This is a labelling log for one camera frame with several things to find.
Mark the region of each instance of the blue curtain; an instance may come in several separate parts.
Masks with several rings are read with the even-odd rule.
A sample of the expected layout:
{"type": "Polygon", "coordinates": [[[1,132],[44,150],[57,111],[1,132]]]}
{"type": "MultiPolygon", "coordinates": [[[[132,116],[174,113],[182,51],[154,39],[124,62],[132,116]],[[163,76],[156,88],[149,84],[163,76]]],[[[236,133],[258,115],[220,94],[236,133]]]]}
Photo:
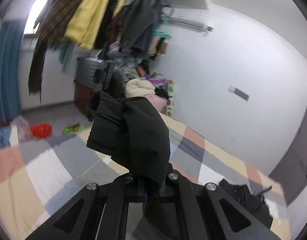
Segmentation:
{"type": "Polygon", "coordinates": [[[21,114],[18,84],[25,21],[3,22],[0,31],[0,124],[21,114]]]}

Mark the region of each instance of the metal screw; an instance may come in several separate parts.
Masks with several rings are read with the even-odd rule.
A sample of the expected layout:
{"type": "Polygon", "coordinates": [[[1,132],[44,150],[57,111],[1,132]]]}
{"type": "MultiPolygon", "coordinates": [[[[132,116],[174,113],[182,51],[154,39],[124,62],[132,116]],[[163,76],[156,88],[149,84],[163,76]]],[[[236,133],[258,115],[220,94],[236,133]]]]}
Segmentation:
{"type": "Polygon", "coordinates": [[[177,173],[169,173],[168,178],[172,180],[178,179],[178,174],[177,173]]]}
{"type": "Polygon", "coordinates": [[[128,173],[125,176],[126,179],[133,179],[132,173],[128,173]]]}
{"type": "Polygon", "coordinates": [[[96,188],[97,188],[97,184],[94,183],[94,182],[89,183],[89,184],[87,185],[87,189],[89,189],[89,190],[95,190],[96,188]]]}
{"type": "Polygon", "coordinates": [[[208,183],[208,184],[206,184],[206,188],[208,190],[214,191],[214,190],[216,190],[217,185],[215,183],[208,183]]]}

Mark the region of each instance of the bed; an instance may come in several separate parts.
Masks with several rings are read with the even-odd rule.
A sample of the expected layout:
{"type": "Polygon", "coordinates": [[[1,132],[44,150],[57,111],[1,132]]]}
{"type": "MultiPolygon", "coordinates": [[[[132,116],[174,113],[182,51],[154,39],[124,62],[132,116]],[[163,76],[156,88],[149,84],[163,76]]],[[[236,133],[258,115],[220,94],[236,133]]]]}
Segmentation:
{"type": "MultiPolygon", "coordinates": [[[[271,231],[291,239],[284,193],[252,166],[224,152],[184,124],[162,115],[170,131],[170,162],[192,182],[247,184],[265,193],[273,217],[271,231]]],[[[0,225],[11,240],[23,240],[89,182],[112,182],[128,170],[86,147],[91,127],[76,134],[27,141],[0,150],[0,225]]],[[[148,239],[141,231],[141,210],[127,225],[126,239],[148,239]]]]}

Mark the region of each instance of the gray door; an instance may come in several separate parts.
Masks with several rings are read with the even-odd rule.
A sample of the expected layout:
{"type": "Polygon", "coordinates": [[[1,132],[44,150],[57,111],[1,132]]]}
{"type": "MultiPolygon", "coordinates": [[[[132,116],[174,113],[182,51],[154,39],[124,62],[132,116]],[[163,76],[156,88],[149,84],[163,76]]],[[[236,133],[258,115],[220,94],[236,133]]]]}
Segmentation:
{"type": "Polygon", "coordinates": [[[292,144],[269,177],[281,183],[287,204],[307,185],[307,110],[292,144]]]}

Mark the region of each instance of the floor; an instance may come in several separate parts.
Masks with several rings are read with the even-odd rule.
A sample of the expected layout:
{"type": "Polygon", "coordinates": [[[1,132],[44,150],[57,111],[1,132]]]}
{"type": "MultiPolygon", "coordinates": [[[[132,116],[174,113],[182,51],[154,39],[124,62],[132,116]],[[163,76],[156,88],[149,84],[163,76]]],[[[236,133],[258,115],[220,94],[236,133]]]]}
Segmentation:
{"type": "Polygon", "coordinates": [[[29,121],[30,126],[43,122],[50,124],[53,136],[62,135],[64,128],[76,123],[84,127],[92,126],[92,122],[89,122],[73,103],[27,110],[22,116],[29,121]]]}

